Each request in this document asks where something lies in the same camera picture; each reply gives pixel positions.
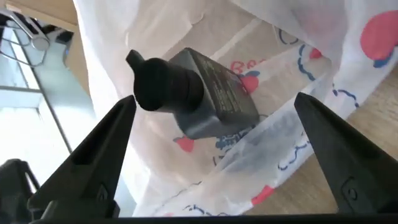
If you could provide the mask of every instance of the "plastic bag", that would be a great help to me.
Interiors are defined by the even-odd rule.
[[[346,118],[397,61],[394,0],[74,2],[99,117],[132,94],[130,49],[169,59],[184,47],[239,74],[262,115],[192,141],[171,114],[138,108],[122,169],[136,216],[238,215],[261,203],[313,153],[297,92]]]

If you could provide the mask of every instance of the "white plastic bag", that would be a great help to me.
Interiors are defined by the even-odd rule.
[[[184,47],[240,73],[262,114],[253,129],[192,141],[170,114],[138,108],[122,170],[137,216],[237,215],[261,203],[313,153],[293,107],[297,92],[346,118],[397,61],[395,0],[75,6],[99,117],[132,94],[130,49],[168,59]]]

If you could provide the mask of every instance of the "red dot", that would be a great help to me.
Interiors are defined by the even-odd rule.
[[[259,86],[259,79],[257,77],[245,76],[241,80],[248,93],[254,92]]]
[[[372,60],[387,58],[397,44],[398,10],[374,16],[362,31],[361,48]]]
[[[310,53],[310,59],[316,59],[320,57],[322,57],[322,53],[316,48],[312,49]]]

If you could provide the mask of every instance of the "wooden floor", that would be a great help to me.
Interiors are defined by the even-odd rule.
[[[398,159],[398,66],[348,122]],[[313,155],[281,187],[248,215],[334,213],[336,202]]]

